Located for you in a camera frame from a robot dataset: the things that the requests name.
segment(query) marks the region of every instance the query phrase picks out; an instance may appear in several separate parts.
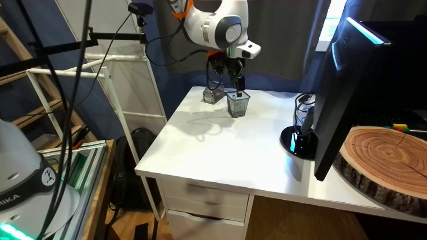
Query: black backpack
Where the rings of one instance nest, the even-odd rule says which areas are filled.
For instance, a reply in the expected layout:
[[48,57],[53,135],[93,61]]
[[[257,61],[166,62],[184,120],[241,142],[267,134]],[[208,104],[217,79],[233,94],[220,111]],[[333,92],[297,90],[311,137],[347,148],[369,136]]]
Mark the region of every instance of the black backpack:
[[[147,128],[140,127],[132,131],[131,136],[138,157],[141,159],[154,142],[156,135]],[[114,158],[116,161],[116,174],[110,202],[116,206],[116,209],[123,208],[129,211],[152,212],[141,177],[135,173],[135,160],[125,136],[117,139]],[[147,178],[147,182],[157,206],[161,201],[161,197],[156,180]]]

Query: wooden floor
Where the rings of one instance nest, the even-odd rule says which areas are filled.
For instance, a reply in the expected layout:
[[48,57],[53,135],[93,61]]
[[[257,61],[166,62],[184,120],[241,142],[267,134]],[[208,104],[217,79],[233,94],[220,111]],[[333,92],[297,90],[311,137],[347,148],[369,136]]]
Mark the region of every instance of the wooden floor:
[[[108,210],[106,223],[112,215]],[[120,212],[113,229],[120,240],[133,240],[135,226],[146,222],[152,234],[153,214]],[[367,237],[353,213],[256,196],[246,240],[283,239],[366,240]],[[167,219],[159,222],[157,240],[173,240]]]

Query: computer monitor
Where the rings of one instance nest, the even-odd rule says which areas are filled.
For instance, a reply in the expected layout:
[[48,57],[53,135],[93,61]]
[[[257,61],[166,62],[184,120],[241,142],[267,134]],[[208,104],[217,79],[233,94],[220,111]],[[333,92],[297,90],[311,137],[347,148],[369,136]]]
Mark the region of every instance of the computer monitor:
[[318,73],[314,134],[318,138],[315,177],[323,181],[363,107],[370,86],[380,78],[392,43],[352,18],[342,20]]

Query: logo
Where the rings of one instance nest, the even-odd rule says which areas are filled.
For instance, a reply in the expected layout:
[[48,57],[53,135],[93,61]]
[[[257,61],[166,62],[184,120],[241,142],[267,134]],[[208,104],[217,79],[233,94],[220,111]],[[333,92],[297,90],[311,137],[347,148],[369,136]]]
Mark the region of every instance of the logo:
[[46,186],[50,186],[55,183],[55,173],[52,168],[47,167],[43,171],[43,174],[41,175],[41,182]]
[[6,198],[6,199],[3,199],[3,200],[1,200],[0,201],[0,206],[1,205],[6,205],[6,204],[8,204],[8,203],[10,203],[10,202],[13,202],[15,199],[17,199],[18,197],[20,197],[19,195],[13,195],[13,196],[11,196],[11,197],[9,197],[9,198]]

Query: wood slice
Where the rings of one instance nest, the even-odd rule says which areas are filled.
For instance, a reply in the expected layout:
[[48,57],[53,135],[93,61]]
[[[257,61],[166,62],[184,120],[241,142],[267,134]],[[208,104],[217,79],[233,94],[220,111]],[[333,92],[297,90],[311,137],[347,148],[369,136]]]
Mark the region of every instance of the wood slice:
[[362,193],[427,217],[427,142],[392,129],[353,127],[334,167]]

